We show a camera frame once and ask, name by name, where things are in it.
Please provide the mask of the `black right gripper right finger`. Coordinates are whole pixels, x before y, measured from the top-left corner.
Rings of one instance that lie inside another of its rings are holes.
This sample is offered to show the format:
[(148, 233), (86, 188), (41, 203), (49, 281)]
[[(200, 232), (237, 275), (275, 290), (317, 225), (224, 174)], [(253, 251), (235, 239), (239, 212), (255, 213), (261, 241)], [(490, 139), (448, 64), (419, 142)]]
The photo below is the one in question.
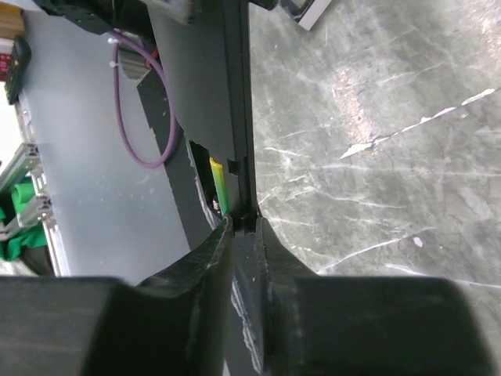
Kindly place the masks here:
[(267, 375), (495, 375), (464, 293), (436, 277), (321, 276), (256, 223)]

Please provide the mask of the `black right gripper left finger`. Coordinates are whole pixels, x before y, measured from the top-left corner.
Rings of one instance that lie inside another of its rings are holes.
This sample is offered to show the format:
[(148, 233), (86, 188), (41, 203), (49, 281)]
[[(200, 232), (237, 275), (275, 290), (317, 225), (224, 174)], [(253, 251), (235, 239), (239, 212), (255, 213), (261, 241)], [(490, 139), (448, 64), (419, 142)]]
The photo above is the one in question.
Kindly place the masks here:
[(109, 277), (3, 277), (4, 375), (220, 375), (232, 280), (226, 216), (137, 286)]

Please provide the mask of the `black remote control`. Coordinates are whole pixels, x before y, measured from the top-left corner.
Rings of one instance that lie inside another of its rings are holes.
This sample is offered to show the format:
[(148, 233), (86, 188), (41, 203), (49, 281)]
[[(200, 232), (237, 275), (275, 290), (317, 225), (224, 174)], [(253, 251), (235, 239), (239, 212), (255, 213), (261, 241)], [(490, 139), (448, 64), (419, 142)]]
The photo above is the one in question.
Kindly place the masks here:
[(253, 232), (258, 204), (249, 3), (198, 1), (190, 23), (165, 2), (147, 7), (178, 123), (223, 166), (234, 226)]

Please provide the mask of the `green battery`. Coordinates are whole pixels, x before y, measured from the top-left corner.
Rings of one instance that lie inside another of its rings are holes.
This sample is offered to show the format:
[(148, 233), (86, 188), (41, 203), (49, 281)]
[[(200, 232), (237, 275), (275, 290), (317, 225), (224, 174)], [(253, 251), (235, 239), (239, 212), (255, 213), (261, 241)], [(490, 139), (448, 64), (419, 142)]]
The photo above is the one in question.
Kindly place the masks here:
[(223, 165), (218, 163), (213, 157), (209, 158), (211, 172), (214, 180), (214, 187), (218, 197), (218, 204), (222, 215), (226, 215), (230, 211), (228, 191), (225, 183), (225, 175)]

